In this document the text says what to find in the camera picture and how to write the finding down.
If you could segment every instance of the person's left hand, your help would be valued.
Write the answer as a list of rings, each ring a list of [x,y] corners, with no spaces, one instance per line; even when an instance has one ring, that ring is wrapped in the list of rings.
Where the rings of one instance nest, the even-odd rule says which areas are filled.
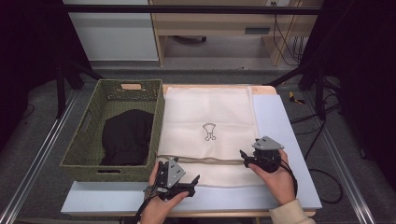
[[[158,162],[155,163],[155,166],[149,176],[148,184],[151,186],[155,182],[155,177],[158,173]],[[147,207],[142,212],[142,217],[140,218],[140,223],[142,224],[162,224],[169,212],[178,205],[184,198],[189,195],[187,191],[179,193],[173,199],[164,202],[160,199],[160,197],[155,197],[151,199],[148,203]]]

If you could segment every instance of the white cabinet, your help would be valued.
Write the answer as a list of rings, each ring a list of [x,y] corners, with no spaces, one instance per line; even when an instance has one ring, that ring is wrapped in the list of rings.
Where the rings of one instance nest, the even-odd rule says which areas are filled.
[[[147,0],[64,0],[65,4],[148,5]],[[158,61],[149,13],[69,13],[90,61]]]

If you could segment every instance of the printed hanger symbol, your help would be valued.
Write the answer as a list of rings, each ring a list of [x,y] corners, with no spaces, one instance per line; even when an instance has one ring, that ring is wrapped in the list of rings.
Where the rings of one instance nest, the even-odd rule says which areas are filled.
[[[216,124],[214,123],[206,123],[203,125],[204,129],[207,132],[207,136],[205,138],[206,141],[209,141],[210,139],[216,140],[216,136],[213,134],[213,130],[216,127]]]

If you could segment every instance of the white table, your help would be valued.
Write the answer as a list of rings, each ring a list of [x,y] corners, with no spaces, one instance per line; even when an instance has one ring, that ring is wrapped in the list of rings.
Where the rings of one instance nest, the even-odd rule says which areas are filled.
[[[283,103],[275,89],[256,88],[253,103],[260,135],[268,135],[285,147],[299,185],[297,198],[305,212],[313,216],[321,203]],[[61,212],[81,217],[132,216],[143,202],[143,189],[147,185],[75,181]],[[235,189],[195,187],[195,191],[195,195],[183,200],[169,217],[268,217],[268,209],[277,207],[264,185]]]

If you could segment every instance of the aluminum rail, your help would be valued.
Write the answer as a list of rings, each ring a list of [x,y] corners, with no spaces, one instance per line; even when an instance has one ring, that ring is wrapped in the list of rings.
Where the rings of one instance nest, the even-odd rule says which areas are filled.
[[[33,184],[35,183],[35,180],[37,179],[41,168],[44,165],[44,162],[50,154],[52,147],[56,139],[58,138],[59,132],[62,130],[64,122],[70,114],[70,111],[76,101],[77,96],[78,91],[71,92],[67,100],[67,107],[63,115],[55,120],[51,130],[49,131],[49,134],[47,135],[47,138],[45,139],[41,148],[38,150],[34,161],[32,162],[29,170],[27,171],[22,182],[20,183],[17,191],[15,192],[11,201],[8,203],[6,209],[1,214],[0,224],[10,224],[14,222],[15,218],[21,210],[24,201],[26,200],[26,197],[28,196]]]
[[[307,103],[313,113],[315,112],[314,100],[311,94],[308,94],[306,91],[303,91],[304,98],[307,100]],[[316,118],[316,122],[320,126],[320,120],[318,117]],[[352,174],[349,172],[346,163],[341,157],[337,146],[332,140],[332,136],[327,130],[326,126],[322,130],[323,143],[329,153],[329,156],[334,165],[334,169],[337,172],[341,184],[344,187],[344,191],[348,196],[353,209],[355,210],[356,216],[362,224],[374,224],[374,217],[367,206],[366,201],[364,201],[363,196],[361,195],[361,191],[358,188]]]

